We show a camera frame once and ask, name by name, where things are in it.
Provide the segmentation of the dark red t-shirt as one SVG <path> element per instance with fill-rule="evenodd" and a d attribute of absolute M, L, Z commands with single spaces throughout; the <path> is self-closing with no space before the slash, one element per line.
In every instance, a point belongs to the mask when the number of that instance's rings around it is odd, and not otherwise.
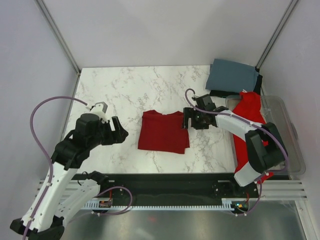
<path fill-rule="evenodd" d="M 190 147 L 189 133 L 183 128 L 184 114 L 162 114 L 155 110 L 142 115 L 138 149 L 184 154 Z"/>

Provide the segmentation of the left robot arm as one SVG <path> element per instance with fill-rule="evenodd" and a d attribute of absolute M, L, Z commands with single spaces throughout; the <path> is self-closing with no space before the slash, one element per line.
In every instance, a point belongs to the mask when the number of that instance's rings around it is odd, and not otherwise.
<path fill-rule="evenodd" d="M 75 128 L 59 142 L 49 159 L 49 170 L 33 204 L 25 215 L 14 219 L 10 229 L 24 240 L 59 240 L 68 223 L 86 202 L 106 196 L 112 188 L 106 174 L 93 171 L 69 198 L 61 201 L 66 187 L 91 150 L 123 143 L 128 132 L 118 117 L 107 120 L 102 111 L 84 113 Z"/>

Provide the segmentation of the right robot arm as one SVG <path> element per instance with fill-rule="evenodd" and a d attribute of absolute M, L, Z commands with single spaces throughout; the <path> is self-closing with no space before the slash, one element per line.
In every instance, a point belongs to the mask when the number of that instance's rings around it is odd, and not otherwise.
<path fill-rule="evenodd" d="M 247 185 L 270 171 L 273 172 L 272 168 L 289 160 L 284 142 L 274 123 L 251 121 L 224 106 L 217 107 L 208 94 L 194 96 L 192 99 L 196 105 L 188 99 L 187 92 L 185 98 L 190 106 L 183 109 L 184 129 L 191 126 L 195 130 L 207 130 L 209 126 L 214 126 L 230 132 L 245 143 L 247 162 L 234 173 L 235 181 L 229 184 L 229 191 L 233 196 L 242 196 L 247 191 Z"/>

